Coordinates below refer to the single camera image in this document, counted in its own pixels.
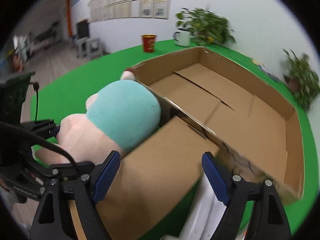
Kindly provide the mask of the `leafy potted plant right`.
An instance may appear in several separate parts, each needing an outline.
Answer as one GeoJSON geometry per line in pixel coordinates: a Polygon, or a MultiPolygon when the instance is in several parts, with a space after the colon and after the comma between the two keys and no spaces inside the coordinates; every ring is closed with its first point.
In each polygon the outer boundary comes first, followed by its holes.
{"type": "Polygon", "coordinates": [[[289,64],[288,73],[283,74],[286,86],[300,107],[308,112],[319,95],[319,76],[310,67],[309,55],[303,53],[301,57],[297,57],[292,50],[289,52],[283,49],[283,52],[289,64]]]}

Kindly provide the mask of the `white hair dryer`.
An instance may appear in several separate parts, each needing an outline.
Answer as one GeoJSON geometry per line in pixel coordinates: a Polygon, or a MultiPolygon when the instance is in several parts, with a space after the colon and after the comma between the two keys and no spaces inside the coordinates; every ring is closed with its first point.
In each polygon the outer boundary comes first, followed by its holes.
{"type": "Polygon", "coordinates": [[[180,235],[165,235],[162,239],[245,239],[247,229],[240,225],[246,195],[237,188],[231,200],[224,203],[216,191],[203,175],[180,235]]]}

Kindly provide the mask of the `leafy potted plant left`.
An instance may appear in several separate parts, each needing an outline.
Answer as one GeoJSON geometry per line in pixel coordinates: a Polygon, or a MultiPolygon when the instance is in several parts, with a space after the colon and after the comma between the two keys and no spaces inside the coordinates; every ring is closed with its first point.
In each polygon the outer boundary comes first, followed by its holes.
{"type": "Polygon", "coordinates": [[[176,27],[191,33],[191,41],[199,46],[235,44],[234,31],[227,18],[207,9],[182,8],[176,15],[176,27]]]}

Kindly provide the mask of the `cardboard divider piece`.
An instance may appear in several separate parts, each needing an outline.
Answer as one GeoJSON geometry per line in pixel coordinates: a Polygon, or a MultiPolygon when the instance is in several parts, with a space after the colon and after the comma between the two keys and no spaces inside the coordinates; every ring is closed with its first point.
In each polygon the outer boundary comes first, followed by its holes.
{"type": "Polygon", "coordinates": [[[139,239],[161,222],[202,175],[205,152],[219,147],[178,117],[121,160],[97,204],[112,239],[139,239]]]}

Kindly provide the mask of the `grey plastic stool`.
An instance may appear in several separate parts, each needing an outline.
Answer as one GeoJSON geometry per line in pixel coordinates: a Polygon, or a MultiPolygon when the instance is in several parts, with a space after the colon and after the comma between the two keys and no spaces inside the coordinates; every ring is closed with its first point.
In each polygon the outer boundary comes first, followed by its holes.
{"type": "Polygon", "coordinates": [[[87,57],[90,60],[103,55],[103,45],[99,38],[80,38],[75,41],[77,57],[87,57]]]}

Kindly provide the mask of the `white enamel mug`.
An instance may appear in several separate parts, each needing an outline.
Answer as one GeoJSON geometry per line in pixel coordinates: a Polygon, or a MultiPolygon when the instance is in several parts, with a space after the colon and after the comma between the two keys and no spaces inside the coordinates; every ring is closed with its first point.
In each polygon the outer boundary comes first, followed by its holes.
{"type": "Polygon", "coordinates": [[[191,31],[185,28],[178,28],[174,33],[174,41],[177,46],[180,47],[189,47],[191,39],[191,31]]]}

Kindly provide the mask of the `large open cardboard box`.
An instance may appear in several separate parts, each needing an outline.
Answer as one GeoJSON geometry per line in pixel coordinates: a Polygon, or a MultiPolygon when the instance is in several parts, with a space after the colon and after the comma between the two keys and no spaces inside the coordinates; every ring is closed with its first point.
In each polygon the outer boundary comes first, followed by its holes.
{"type": "Polygon", "coordinates": [[[218,161],[247,181],[270,179],[284,204],[302,199],[304,148],[297,111],[275,88],[203,47],[140,62],[136,79],[220,146],[218,161]]]}

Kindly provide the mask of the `red paper cup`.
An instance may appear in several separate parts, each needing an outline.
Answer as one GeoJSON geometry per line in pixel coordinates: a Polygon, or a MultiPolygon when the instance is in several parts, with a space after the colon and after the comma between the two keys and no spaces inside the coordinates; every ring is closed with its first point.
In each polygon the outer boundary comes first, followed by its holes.
{"type": "Polygon", "coordinates": [[[143,46],[143,51],[145,53],[153,53],[154,52],[156,38],[157,38],[157,36],[153,35],[153,34],[142,35],[142,46],[143,46]]]}

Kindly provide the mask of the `teal and pink plush toy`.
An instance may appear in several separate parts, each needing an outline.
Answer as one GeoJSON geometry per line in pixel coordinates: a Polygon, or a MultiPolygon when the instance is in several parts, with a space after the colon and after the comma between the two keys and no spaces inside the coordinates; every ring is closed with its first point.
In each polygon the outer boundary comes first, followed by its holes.
{"type": "Polygon", "coordinates": [[[91,95],[85,107],[85,113],[63,118],[56,136],[56,145],[77,163],[101,164],[111,151],[125,157],[156,131],[161,118],[159,101],[138,83],[133,68],[91,95]]]}

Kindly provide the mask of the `leafy potted plant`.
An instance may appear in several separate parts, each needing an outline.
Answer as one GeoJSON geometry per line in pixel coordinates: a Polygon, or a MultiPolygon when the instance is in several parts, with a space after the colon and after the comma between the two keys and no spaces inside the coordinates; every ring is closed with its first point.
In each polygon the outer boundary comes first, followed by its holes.
{"type": "Polygon", "coordinates": [[[319,76],[310,67],[309,55],[303,53],[301,57],[297,57],[292,50],[289,52],[283,49],[283,52],[289,64],[288,73],[283,74],[286,86],[300,107],[308,112],[319,95],[319,76]]]}
{"type": "Polygon", "coordinates": [[[234,31],[227,18],[207,9],[182,8],[176,15],[176,27],[191,33],[191,41],[199,46],[235,44],[234,31]]]}

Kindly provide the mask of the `colourful packet on table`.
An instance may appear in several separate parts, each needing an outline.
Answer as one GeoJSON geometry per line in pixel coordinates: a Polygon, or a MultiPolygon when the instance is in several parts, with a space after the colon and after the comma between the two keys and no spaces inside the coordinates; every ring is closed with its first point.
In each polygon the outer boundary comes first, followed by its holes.
{"type": "Polygon", "coordinates": [[[264,64],[259,63],[258,61],[255,61],[254,59],[251,59],[252,63],[255,64],[262,72],[264,72],[268,77],[270,77],[272,80],[276,82],[280,82],[281,79],[276,76],[273,72],[271,72],[269,69],[267,69],[264,64]]]}

